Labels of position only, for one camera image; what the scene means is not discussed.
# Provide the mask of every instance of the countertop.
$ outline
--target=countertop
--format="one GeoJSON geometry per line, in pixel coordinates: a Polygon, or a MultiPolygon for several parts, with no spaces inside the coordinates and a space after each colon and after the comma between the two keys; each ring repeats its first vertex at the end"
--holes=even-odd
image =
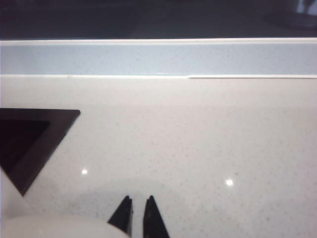
{"type": "Polygon", "coordinates": [[[17,76],[1,106],[80,109],[25,200],[109,219],[154,195],[171,238],[314,238],[317,81],[17,76]]]}

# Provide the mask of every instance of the black triangular object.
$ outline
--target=black triangular object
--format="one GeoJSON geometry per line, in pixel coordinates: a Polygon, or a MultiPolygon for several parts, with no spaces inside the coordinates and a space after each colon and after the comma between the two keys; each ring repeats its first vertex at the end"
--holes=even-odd
{"type": "Polygon", "coordinates": [[[153,196],[150,196],[145,206],[143,238],[169,238],[153,196]]]}
{"type": "Polygon", "coordinates": [[[109,219],[108,223],[119,228],[127,235],[131,236],[132,234],[132,199],[129,196],[126,196],[117,210],[109,219]]]}

